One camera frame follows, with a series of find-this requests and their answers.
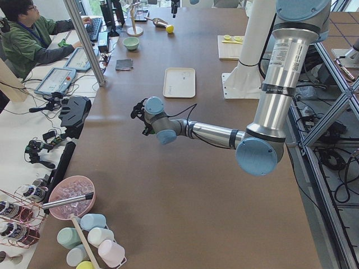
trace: wooden stick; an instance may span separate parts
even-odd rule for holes
[[[92,253],[92,250],[91,250],[91,248],[89,246],[89,243],[86,240],[86,238],[85,238],[85,236],[84,236],[84,234],[83,234],[83,232],[81,230],[81,227],[79,226],[79,223],[77,222],[76,217],[74,215],[71,216],[71,220],[72,220],[73,225],[75,226],[75,229],[76,229],[77,233],[79,234],[81,242],[84,245],[85,250],[86,250],[87,254],[90,257],[90,261],[92,262],[93,266],[95,267],[95,269],[101,269],[99,264],[97,263],[97,260],[96,260],[96,258],[94,256],[94,254]]]
[[[134,18],[134,8],[135,8],[135,6],[132,5],[132,8],[130,10],[130,14],[131,14],[132,28],[134,29],[134,33],[137,34],[136,25],[135,25],[135,18]]]

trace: yellow cup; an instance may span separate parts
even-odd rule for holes
[[[79,265],[76,266],[76,269],[95,269],[95,267],[92,265],[92,262],[85,261],[80,262]]]

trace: plastic cup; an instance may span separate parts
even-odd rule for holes
[[[76,267],[82,261],[88,261],[89,256],[86,252],[84,245],[78,245],[70,250],[66,256],[66,262],[72,267]]]
[[[111,240],[105,240],[98,249],[99,256],[108,267],[117,267],[125,258],[125,249]]]
[[[72,249],[81,244],[81,239],[75,228],[66,227],[58,232],[57,242],[67,249]]]
[[[107,239],[114,241],[113,232],[99,227],[91,229],[88,235],[89,243],[96,248],[98,248],[100,244]]]
[[[106,218],[102,214],[86,214],[81,218],[80,226],[86,231],[95,227],[105,228]]]
[[[92,262],[80,262],[79,265],[76,266],[76,269],[95,269]]]

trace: blue joint cap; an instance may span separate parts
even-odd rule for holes
[[[236,159],[239,166],[251,175],[267,175],[277,166],[277,153],[266,141],[250,137],[237,147]]]
[[[167,130],[159,131],[156,134],[156,137],[162,145],[166,145],[166,144],[171,143],[174,140],[176,140],[177,135],[174,130],[167,129]]]
[[[147,113],[152,115],[161,113],[164,110],[162,100],[156,96],[148,98],[145,104],[145,110]]]
[[[314,17],[328,3],[329,0],[277,0],[275,9],[277,16],[282,20],[299,22]]]

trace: metal pole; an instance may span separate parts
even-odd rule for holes
[[[70,18],[72,19],[73,25],[79,36],[82,46],[84,47],[84,51],[88,60],[90,62],[91,68],[94,71],[94,75],[99,83],[99,86],[103,86],[105,84],[105,78],[100,69],[100,65],[98,63],[97,57],[92,49],[92,45],[89,39],[89,36],[84,28],[84,25],[81,20],[80,11],[74,0],[63,0],[65,3],[66,9]]]

